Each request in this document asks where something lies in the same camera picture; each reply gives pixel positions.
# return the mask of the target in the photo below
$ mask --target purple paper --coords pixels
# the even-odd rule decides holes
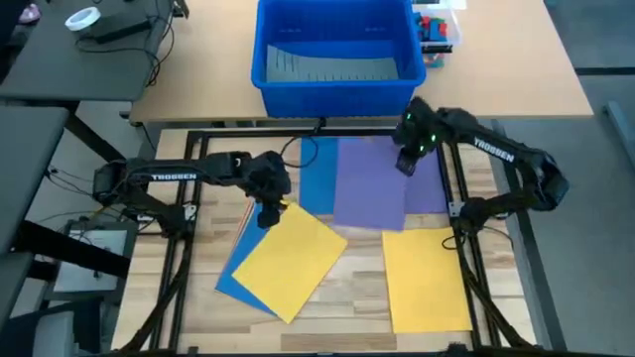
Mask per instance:
[[[340,139],[337,150],[334,223],[403,230],[407,177],[391,138]]]
[[[406,213],[446,213],[444,185],[437,150],[417,162],[417,168],[406,184]]]

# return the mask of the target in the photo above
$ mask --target stack of paper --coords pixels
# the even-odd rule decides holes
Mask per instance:
[[[295,203],[265,232],[255,223],[259,210],[254,209],[216,289],[290,323],[346,240]]]
[[[335,224],[383,230],[394,332],[469,330],[458,259],[442,246],[451,229],[396,232],[406,213],[446,211],[436,153],[407,178],[395,168],[390,138],[317,141],[318,157],[300,172],[300,201],[310,212],[290,203],[266,231],[256,223],[260,206],[250,206],[216,289],[291,323],[346,247],[311,215],[334,212]],[[301,161],[314,153],[303,141]]]

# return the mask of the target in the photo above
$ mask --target plastic container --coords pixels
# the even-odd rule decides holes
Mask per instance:
[[[438,6],[431,7],[430,5],[413,5],[413,12],[421,13],[422,16],[428,16],[430,18],[444,19],[447,24],[447,36],[445,41],[420,42],[422,49],[433,47],[451,48],[453,46],[460,45],[460,27],[458,26],[458,20],[454,15],[454,11],[452,11],[451,8],[439,8]]]
[[[430,19],[443,19],[447,25],[447,34],[444,41],[420,41],[426,67],[443,67],[445,65],[445,56],[451,54],[453,47],[461,43],[460,27],[454,12],[447,3],[441,5],[414,4],[413,12]]]
[[[411,19],[410,0],[260,0],[251,79],[268,115],[401,115],[426,78]],[[385,60],[392,73],[365,73]]]

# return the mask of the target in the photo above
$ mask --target yellow folder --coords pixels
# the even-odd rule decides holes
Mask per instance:
[[[328,273],[347,241],[297,204],[245,259],[232,277],[291,323]]]
[[[393,332],[471,330],[451,228],[383,232]]]

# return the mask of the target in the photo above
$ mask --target wooden table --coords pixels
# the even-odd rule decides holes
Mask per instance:
[[[131,120],[267,118],[250,79],[257,0],[188,4],[191,16],[174,21],[174,49]],[[542,0],[470,0],[456,16],[462,44],[444,68],[428,71],[416,95],[486,119],[592,115]]]
[[[157,158],[182,159],[187,134],[187,130],[164,131]],[[267,150],[279,151],[288,140],[217,138],[209,141],[208,152],[240,150],[258,155]],[[460,152],[469,193],[485,197],[496,195],[488,157],[471,147],[461,147]],[[300,143],[297,141],[287,150],[285,161],[299,160]],[[451,160],[446,161],[453,177]],[[293,184],[290,199],[297,199],[299,171],[288,171]],[[457,190],[455,181],[451,183],[452,189]],[[174,202],[176,185],[152,183],[149,192],[165,202]],[[247,205],[248,200],[239,188],[202,187],[180,351],[184,352],[192,345],[198,346],[200,353],[439,351],[446,349],[450,342],[470,344],[468,332],[392,333],[379,231],[338,227],[338,232],[348,239],[348,247],[300,315],[289,325],[216,292],[218,275],[232,250]],[[331,216],[320,218],[329,221]],[[488,222],[488,225],[505,230],[500,221]],[[448,217],[446,214],[409,215],[406,226],[446,227]],[[521,335],[533,342],[534,331],[509,241],[490,231],[482,231],[479,237],[494,301]],[[138,237],[113,348],[126,343],[153,308],[166,245],[167,240],[159,236]],[[166,313],[164,346],[167,345],[166,332],[170,329],[171,317],[170,312]],[[481,333],[486,331],[482,326],[480,330]]]

